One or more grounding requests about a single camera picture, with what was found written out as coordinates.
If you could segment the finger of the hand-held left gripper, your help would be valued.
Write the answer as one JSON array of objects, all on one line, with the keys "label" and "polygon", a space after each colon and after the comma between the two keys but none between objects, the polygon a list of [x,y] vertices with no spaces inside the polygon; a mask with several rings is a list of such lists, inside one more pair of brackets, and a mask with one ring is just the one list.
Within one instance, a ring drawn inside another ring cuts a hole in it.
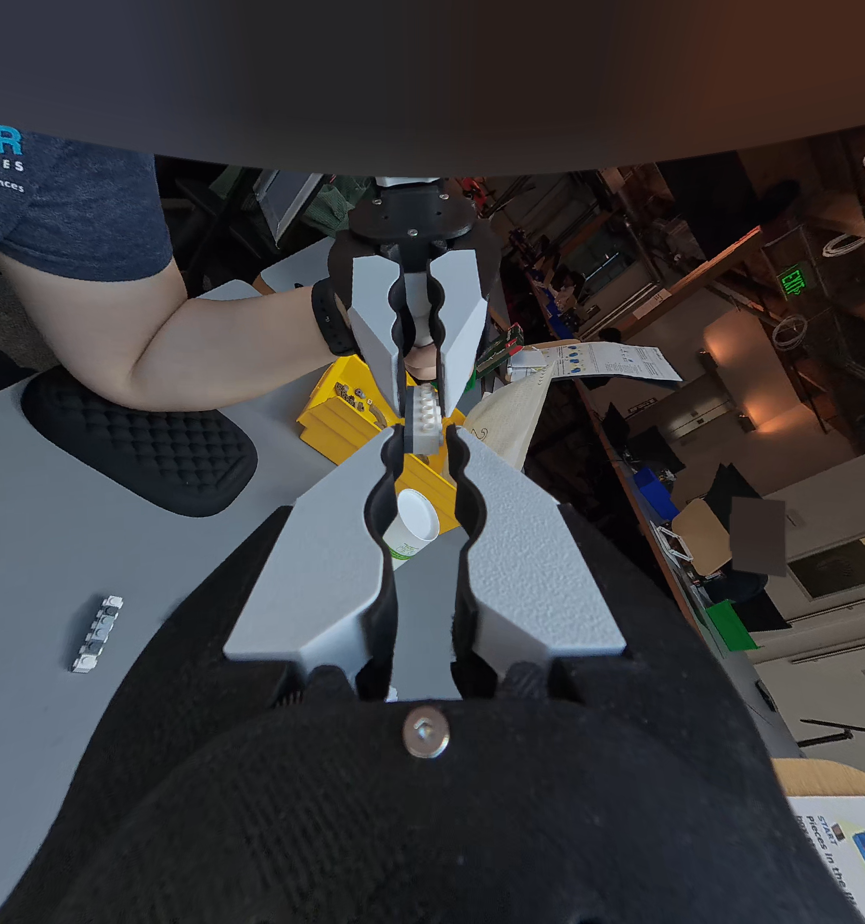
[{"label": "finger of the hand-held left gripper", "polygon": [[430,279],[441,295],[440,305],[430,315],[430,332],[437,347],[441,414],[448,418],[474,372],[487,301],[481,294],[473,250],[451,250],[433,260]]},{"label": "finger of the hand-held left gripper", "polygon": [[397,418],[404,417],[404,330],[391,293],[401,277],[400,267],[382,256],[353,261],[350,322],[363,361]]}]

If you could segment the blue storage bin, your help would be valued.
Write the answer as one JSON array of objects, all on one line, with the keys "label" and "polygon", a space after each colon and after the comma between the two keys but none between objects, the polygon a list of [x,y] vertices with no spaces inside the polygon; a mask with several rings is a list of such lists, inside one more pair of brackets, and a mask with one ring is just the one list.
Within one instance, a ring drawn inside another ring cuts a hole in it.
[{"label": "blue storage bin", "polygon": [[636,490],[645,498],[662,522],[672,522],[679,515],[666,485],[651,468],[640,468],[634,472],[633,478]]}]

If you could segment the wooden document stand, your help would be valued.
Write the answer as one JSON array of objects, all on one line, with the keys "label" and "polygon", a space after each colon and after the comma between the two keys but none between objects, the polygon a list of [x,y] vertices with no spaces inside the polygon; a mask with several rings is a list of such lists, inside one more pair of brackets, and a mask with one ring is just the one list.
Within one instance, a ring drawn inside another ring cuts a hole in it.
[{"label": "wooden document stand", "polygon": [[865,771],[823,758],[772,758],[773,771],[789,798],[865,797]]}]

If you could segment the person's left forearm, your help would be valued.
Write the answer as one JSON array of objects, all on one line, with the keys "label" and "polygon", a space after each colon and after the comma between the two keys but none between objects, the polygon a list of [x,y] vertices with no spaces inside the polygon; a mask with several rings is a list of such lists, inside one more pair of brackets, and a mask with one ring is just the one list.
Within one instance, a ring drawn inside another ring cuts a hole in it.
[{"label": "person's left forearm", "polygon": [[216,410],[262,397],[333,361],[306,287],[121,312],[77,377],[127,408]]}]

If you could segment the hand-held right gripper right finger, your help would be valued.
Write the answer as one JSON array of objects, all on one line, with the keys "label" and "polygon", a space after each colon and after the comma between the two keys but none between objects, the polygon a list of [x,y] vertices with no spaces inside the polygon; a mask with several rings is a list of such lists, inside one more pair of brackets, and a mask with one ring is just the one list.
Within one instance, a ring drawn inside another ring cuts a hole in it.
[{"label": "hand-held right gripper right finger", "polygon": [[452,680],[492,697],[517,664],[619,656],[622,631],[551,494],[460,426],[447,430],[466,533],[452,618]]}]

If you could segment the white grey lego brick strip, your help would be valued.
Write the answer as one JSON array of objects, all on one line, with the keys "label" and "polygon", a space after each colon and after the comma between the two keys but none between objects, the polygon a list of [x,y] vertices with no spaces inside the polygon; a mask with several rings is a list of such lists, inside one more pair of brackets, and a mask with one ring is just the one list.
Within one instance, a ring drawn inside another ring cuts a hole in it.
[{"label": "white grey lego brick strip", "polygon": [[103,599],[70,664],[72,674],[85,675],[96,668],[124,603],[124,598],[119,595],[110,595]]},{"label": "white grey lego brick strip", "polygon": [[404,405],[404,452],[414,456],[436,456],[443,442],[437,389],[431,383],[408,386]]}]

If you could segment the beige printed paper bag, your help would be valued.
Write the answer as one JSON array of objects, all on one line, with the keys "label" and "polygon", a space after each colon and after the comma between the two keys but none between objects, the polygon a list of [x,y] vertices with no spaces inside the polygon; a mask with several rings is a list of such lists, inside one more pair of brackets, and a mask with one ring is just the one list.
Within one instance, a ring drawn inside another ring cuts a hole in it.
[{"label": "beige printed paper bag", "polygon": [[522,470],[554,377],[554,363],[519,375],[485,395],[463,427],[516,470]]}]

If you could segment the white printed paper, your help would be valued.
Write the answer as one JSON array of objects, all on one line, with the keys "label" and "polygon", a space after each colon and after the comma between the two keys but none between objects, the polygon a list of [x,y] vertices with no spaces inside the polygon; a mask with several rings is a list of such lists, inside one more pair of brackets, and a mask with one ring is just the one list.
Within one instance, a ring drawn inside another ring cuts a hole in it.
[{"label": "white printed paper", "polygon": [[628,378],[653,384],[677,385],[683,381],[664,354],[654,346],[610,342],[542,349],[554,376],[561,378]]}]

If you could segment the black wrist watch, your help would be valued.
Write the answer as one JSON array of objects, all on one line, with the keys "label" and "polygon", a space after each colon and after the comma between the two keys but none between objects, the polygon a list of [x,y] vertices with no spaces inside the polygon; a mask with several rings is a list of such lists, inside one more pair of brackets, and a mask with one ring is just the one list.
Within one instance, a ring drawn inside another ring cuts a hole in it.
[{"label": "black wrist watch", "polygon": [[348,321],[347,309],[338,301],[330,278],[313,284],[311,309],[320,334],[334,356],[361,357],[361,351]]}]

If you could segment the printed task instruction sheet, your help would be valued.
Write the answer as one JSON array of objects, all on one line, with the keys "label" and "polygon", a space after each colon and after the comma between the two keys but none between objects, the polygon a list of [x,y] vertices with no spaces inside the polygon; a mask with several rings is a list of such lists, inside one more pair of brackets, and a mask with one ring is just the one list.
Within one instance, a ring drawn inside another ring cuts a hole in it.
[{"label": "printed task instruction sheet", "polygon": [[865,920],[865,796],[787,800],[832,878]]}]

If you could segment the green storage bin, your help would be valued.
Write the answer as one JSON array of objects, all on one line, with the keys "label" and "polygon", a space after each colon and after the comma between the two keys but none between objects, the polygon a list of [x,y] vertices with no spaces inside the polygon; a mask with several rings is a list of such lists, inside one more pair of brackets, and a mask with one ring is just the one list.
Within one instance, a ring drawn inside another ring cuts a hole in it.
[{"label": "green storage bin", "polygon": [[728,652],[750,652],[759,648],[731,601],[714,603],[706,607],[705,612]]}]

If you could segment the black quilted wrist rest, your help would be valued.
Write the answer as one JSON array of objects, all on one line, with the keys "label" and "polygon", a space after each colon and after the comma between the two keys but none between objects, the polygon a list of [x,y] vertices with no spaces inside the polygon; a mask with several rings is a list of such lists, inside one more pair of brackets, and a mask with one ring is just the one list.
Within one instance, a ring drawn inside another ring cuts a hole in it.
[{"label": "black quilted wrist rest", "polygon": [[50,443],[172,514],[219,514],[258,467],[251,439],[220,411],[127,409],[62,367],[31,378],[20,405]]}]

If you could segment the yellow plastic bin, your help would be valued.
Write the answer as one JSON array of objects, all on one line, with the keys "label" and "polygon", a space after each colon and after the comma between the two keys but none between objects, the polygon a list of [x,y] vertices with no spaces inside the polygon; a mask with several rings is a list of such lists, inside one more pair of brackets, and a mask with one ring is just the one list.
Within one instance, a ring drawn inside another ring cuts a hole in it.
[{"label": "yellow plastic bin", "polygon": [[[339,357],[321,377],[297,418],[303,432],[301,439],[336,465],[341,465],[379,430],[366,421],[334,392],[336,382],[351,389],[360,388],[382,408],[388,426],[399,423],[373,380],[368,365],[359,357]],[[448,453],[442,445],[436,456],[404,456],[403,472],[395,484],[396,491],[413,489],[423,494],[436,509],[439,531],[444,534],[458,527],[454,515],[456,488],[447,474]]]}]

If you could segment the plywood chair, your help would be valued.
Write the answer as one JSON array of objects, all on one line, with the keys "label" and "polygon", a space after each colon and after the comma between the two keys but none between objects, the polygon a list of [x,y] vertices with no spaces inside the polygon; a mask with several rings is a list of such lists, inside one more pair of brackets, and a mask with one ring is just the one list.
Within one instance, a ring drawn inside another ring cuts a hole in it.
[{"label": "plywood chair", "polygon": [[671,531],[679,537],[700,577],[710,577],[732,559],[729,532],[703,499],[691,501],[672,520]]}]

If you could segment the pile of lego pieces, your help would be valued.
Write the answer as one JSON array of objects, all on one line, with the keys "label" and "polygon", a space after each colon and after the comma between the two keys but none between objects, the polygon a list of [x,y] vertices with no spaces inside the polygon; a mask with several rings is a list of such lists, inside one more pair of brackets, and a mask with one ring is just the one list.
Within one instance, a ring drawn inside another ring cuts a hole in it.
[{"label": "pile of lego pieces", "polygon": [[379,430],[384,430],[388,427],[382,408],[376,405],[362,389],[355,388],[353,390],[348,384],[338,381],[334,385],[334,392],[352,410],[355,410],[366,421],[370,420]]}]

